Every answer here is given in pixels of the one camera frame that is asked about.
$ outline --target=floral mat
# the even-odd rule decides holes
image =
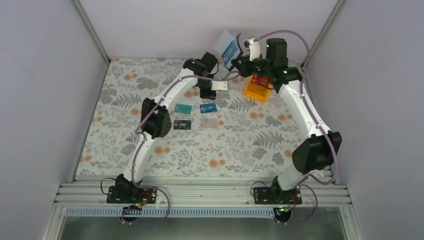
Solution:
[[[154,98],[178,75],[185,59],[114,58],[106,74],[77,175],[119,175],[136,149],[144,98]],[[220,67],[216,78],[228,72]],[[194,87],[177,103],[191,114],[170,112],[171,121],[191,120],[191,130],[171,130],[161,139],[144,170],[146,176],[274,177],[292,164],[300,144],[298,126],[287,104],[272,91],[265,103],[243,96],[247,80],[228,83],[216,100],[199,97]],[[216,103],[217,112],[200,113]],[[217,128],[202,128],[201,118]]]

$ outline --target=blue card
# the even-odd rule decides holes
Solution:
[[[213,47],[222,57],[224,66],[230,71],[234,67],[231,60],[241,57],[243,53],[239,46],[239,35],[240,33],[231,35],[228,31],[224,31]]]
[[[217,112],[217,104],[216,103],[208,103],[200,105],[200,113],[213,113]]]
[[[180,113],[180,114],[188,114],[188,115],[190,115],[190,113],[192,112],[192,106],[177,103],[175,105],[174,112]]]

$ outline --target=orange box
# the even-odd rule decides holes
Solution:
[[[268,79],[266,77],[259,77],[257,75],[251,75],[249,80],[247,81],[246,88],[244,89],[243,95],[252,99],[256,99],[262,103],[268,98],[270,94],[272,85],[268,83]]]

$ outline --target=white wall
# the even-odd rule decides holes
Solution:
[[[337,0],[80,0],[109,57],[200,58],[224,30],[241,40],[290,29],[312,45]],[[306,57],[286,38],[288,57]]]
[[[38,239],[106,64],[70,0],[0,3],[0,233]]]
[[[368,240],[423,239],[424,1],[348,0],[312,57],[320,115]]]

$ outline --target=cable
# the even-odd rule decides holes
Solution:
[[[235,74],[237,73],[236,76],[227,78],[230,74]],[[206,77],[206,76],[197,76],[197,75],[187,75],[187,76],[183,76],[180,79],[178,79],[177,81],[173,82],[168,89],[163,93],[163,96],[160,98],[160,100],[156,103],[156,105],[151,109],[151,111],[144,117],[144,119],[140,122],[140,124],[137,126],[137,128],[135,129],[135,133],[136,134],[141,134],[140,129],[142,128],[142,126],[145,124],[145,122],[147,121],[147,119],[149,119],[149,117],[156,111],[156,109],[159,107],[159,105],[165,100],[165,97],[168,95],[168,93],[172,90],[172,88],[174,88],[178,83],[180,83],[182,80],[184,79],[188,79],[188,78],[198,78],[198,79],[205,79],[205,80],[211,80],[211,81],[218,81],[218,82],[226,82],[226,81],[231,81],[233,79],[236,79],[240,76],[240,72],[238,71],[230,71],[229,73],[227,73],[223,79],[214,79],[211,77]]]
[[[265,34],[265,35],[263,35],[263,36],[260,36],[259,37],[259,40],[261,40],[261,39],[264,39],[264,38],[266,38],[266,37],[269,37],[269,36],[271,36],[271,35],[274,35],[274,34],[279,34],[279,33],[288,33],[288,34],[293,34],[293,35],[295,35],[296,37],[298,37],[302,42],[303,42],[303,44],[305,45],[305,47],[306,47],[306,51],[307,51],[307,59],[308,59],[308,61],[309,61],[309,63],[306,65],[306,68],[305,68],[305,71],[304,71],[304,74],[303,74],[303,77],[302,77],[302,80],[300,81],[300,96],[301,96],[301,98],[302,98],[302,100],[303,100],[303,103],[304,103],[304,105],[305,105],[305,107],[306,107],[306,109],[307,109],[307,111],[308,111],[308,113],[310,114],[310,116],[312,117],[312,119],[313,119],[313,121],[315,122],[315,124],[318,126],[318,129],[322,132],[322,134],[324,135],[324,138],[325,138],[325,140],[327,141],[327,143],[328,143],[328,146],[330,147],[330,150],[331,150],[331,154],[332,154],[332,157],[333,157],[333,159],[334,159],[334,173],[333,173],[333,175],[331,176],[331,179],[329,180],[329,181],[327,181],[327,182],[324,182],[324,181],[321,181],[321,180],[319,180],[316,176],[314,176],[314,175],[312,175],[312,174],[308,174],[307,176],[305,176],[302,180],[300,180],[298,183],[297,183],[297,185],[301,185],[302,183],[304,183],[309,177],[311,177],[311,178],[313,178],[315,181],[317,181],[318,183],[320,183],[320,184],[322,184],[322,185],[329,185],[329,184],[331,184],[331,183],[333,183],[334,182],[334,180],[335,180],[335,178],[336,178],[336,175],[337,175],[337,173],[338,173],[338,163],[337,163],[337,156],[336,156],[336,150],[334,149],[334,146],[333,146],[333,143],[331,142],[331,140],[330,140],[330,138],[329,138],[329,136],[327,135],[327,132],[321,127],[321,125],[319,124],[319,121],[318,121],[318,119],[317,119],[317,117],[315,117],[315,115],[314,115],[314,113],[312,112],[312,110],[311,110],[311,107],[309,106],[309,104],[308,104],[308,101],[306,100],[306,98],[305,98],[305,94],[304,94],[304,85],[305,85],[305,81],[306,81],[306,76],[307,76],[307,74],[308,74],[308,70],[309,70],[309,66],[311,65],[311,50],[309,49],[309,46],[308,46],[308,43],[306,42],[306,40],[299,34],[299,33],[297,33],[297,32],[295,32],[295,31],[291,31],[291,30],[277,30],[277,31],[272,31],[272,32],[270,32],[270,33],[267,33],[267,34]]]
[[[264,87],[264,88],[269,89],[269,90],[274,90],[274,88],[267,87],[267,86],[263,85],[262,82],[260,82],[260,81],[259,81],[259,84],[260,84],[261,87]]]
[[[215,73],[213,73],[213,74],[211,74],[211,75],[212,75],[212,76],[215,76],[215,74],[217,74],[219,70],[220,70],[220,63],[218,62],[218,63],[216,64],[216,72],[215,72]]]
[[[101,189],[101,192],[102,192],[104,195],[109,195],[109,194],[107,194],[107,193],[105,193],[105,192],[103,191],[103,185],[102,185],[102,183],[103,183],[103,180],[105,180],[105,179],[111,179],[111,180],[114,180],[114,181],[116,181],[116,179],[115,179],[115,178],[112,178],[112,177],[105,177],[105,178],[103,178],[103,179],[100,181],[100,189]]]
[[[282,223],[285,226],[301,225],[301,224],[304,224],[307,221],[311,220],[312,217],[317,213],[317,209],[318,209],[318,198],[317,198],[317,194],[315,194],[315,191],[312,189],[312,187],[310,187],[310,186],[308,186],[306,184],[299,185],[299,188],[301,188],[301,187],[307,187],[312,192],[313,197],[315,198],[315,208],[313,209],[312,214],[308,218],[306,218],[305,220],[302,220],[302,221],[299,221],[299,222],[280,222],[275,217],[273,217],[274,221],[276,221],[277,224]]]
[[[146,202],[144,204],[148,204],[150,202],[150,199],[152,199],[152,195],[148,192],[142,192],[138,196],[141,197],[142,195],[146,195]]]
[[[293,210],[293,209],[295,209],[295,208],[296,208],[296,206],[297,206],[296,198],[295,198],[293,195],[290,195],[290,198],[293,200],[293,208],[291,208],[291,210]]]
[[[253,185],[255,185],[256,183],[261,183],[261,184],[263,184],[263,185],[265,186],[265,188],[267,188],[267,185],[266,185],[263,181],[255,181],[255,182],[252,184],[252,186],[250,187],[250,195],[252,195],[252,196],[254,196],[254,195],[253,195],[253,192],[252,192],[252,188],[253,188]]]
[[[237,73],[237,75],[236,76],[233,76],[233,77],[230,77],[230,78],[227,78],[230,74],[234,74],[234,73]],[[163,216],[163,218],[162,219],[160,219],[159,221],[156,221],[156,222],[153,222],[153,223],[134,223],[134,225],[141,225],[141,226],[153,226],[153,225],[157,225],[157,224],[160,224],[160,223],[162,223],[167,217],[168,217],[168,215],[170,214],[170,211],[171,211],[171,201],[170,201],[170,198],[168,197],[168,195],[166,194],[166,192],[164,192],[162,189],[160,189],[159,187],[156,187],[156,186],[142,186],[142,185],[137,185],[137,183],[136,183],[136,181],[135,181],[135,179],[134,179],[134,167],[135,167],[135,165],[136,165],[136,159],[137,159],[137,156],[139,155],[139,152],[140,152],[140,149],[142,148],[142,146],[143,146],[143,144],[146,142],[146,139],[147,139],[147,137],[146,137],[146,135],[144,134],[144,132],[142,132],[142,131],[140,131],[140,129],[142,128],[142,126],[145,124],[145,122],[147,121],[147,119],[149,119],[149,117],[155,112],[155,110],[159,107],[159,105],[165,100],[165,97],[168,95],[168,93],[171,91],[171,89],[173,88],[173,87],[175,87],[178,83],[180,83],[182,80],[184,80],[184,79],[187,79],[187,78],[198,78],[198,79],[205,79],[205,80],[211,80],[211,81],[219,81],[219,82],[226,82],[226,81],[231,81],[231,80],[233,80],[233,79],[236,79],[236,78],[238,78],[240,76],[240,72],[238,72],[238,71],[231,71],[231,72],[229,72],[229,73],[227,73],[225,76],[224,76],[224,78],[223,79],[214,79],[214,78],[211,78],[211,77],[205,77],[205,76],[197,76],[197,75],[187,75],[187,76],[183,76],[183,77],[181,77],[180,79],[178,79],[177,81],[175,81],[174,83],[172,83],[169,87],[168,87],[168,89],[163,93],[163,96],[160,98],[160,100],[156,103],[156,105],[150,110],[150,112],[143,118],[143,120],[140,122],[140,124],[137,126],[137,128],[135,129],[135,133],[136,134],[141,134],[141,135],[143,135],[143,141],[140,143],[140,145],[138,146],[138,148],[137,148],[137,150],[135,151],[135,154],[134,154],[134,157],[133,157],[133,159],[132,159],[132,167],[131,167],[131,182],[132,182],[132,184],[136,187],[136,188],[139,188],[139,189],[154,189],[154,190],[156,190],[156,191],[159,191],[159,192],[161,192],[164,196],[165,196],[165,198],[166,198],[166,202],[167,202],[167,210],[166,210],[166,213],[165,213],[165,216]],[[121,215],[121,220],[122,220],[122,222],[123,223],[128,223],[128,224],[131,224],[131,222],[129,222],[129,221],[126,221],[125,219],[124,219],[124,215],[127,213],[127,212],[129,212],[129,211],[131,211],[130,209],[128,209],[128,210],[125,210],[125,211],[123,211],[122,212],[122,215]]]

